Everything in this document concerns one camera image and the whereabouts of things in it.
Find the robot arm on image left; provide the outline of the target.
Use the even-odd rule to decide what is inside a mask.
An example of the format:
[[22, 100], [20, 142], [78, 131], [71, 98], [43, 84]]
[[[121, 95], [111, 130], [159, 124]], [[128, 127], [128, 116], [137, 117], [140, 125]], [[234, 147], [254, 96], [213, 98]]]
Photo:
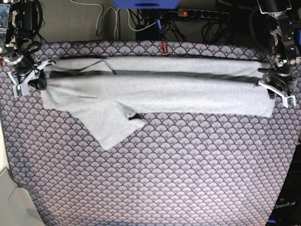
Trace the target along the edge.
[[42, 4], [39, 0], [2, 0], [0, 2], [0, 59], [12, 69], [19, 83], [30, 73], [29, 85], [45, 90], [46, 79], [41, 63], [33, 55], [42, 48], [44, 38], [40, 29], [44, 23]]

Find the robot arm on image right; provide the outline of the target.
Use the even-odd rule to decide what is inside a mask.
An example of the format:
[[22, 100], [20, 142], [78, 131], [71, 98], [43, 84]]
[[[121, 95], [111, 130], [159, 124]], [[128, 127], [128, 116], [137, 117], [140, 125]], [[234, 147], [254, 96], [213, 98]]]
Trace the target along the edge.
[[293, 93], [298, 79], [293, 73], [294, 68], [301, 62], [300, 51], [295, 43], [293, 22], [287, 15], [292, 4], [289, 0], [258, 0], [257, 5], [261, 14], [274, 19], [269, 31], [272, 37], [272, 63], [270, 68], [260, 68], [258, 71], [264, 74], [264, 83], [289, 96]]

